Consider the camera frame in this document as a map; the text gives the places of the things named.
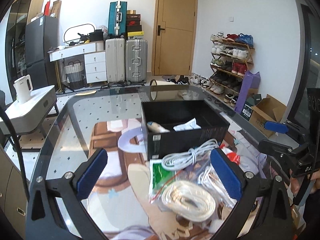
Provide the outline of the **person's right hand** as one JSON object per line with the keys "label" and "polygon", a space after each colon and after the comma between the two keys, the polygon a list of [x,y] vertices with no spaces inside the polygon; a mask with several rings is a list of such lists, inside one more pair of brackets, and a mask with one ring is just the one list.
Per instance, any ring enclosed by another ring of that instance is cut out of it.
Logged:
{"label": "person's right hand", "polygon": [[[312,175],[312,180],[315,181],[310,193],[313,194],[315,193],[317,190],[320,189],[320,170],[318,170],[317,172],[313,173]],[[300,184],[298,179],[296,178],[291,178],[291,192],[293,193],[294,196],[296,196],[296,194],[298,193],[299,189],[300,189]]]}

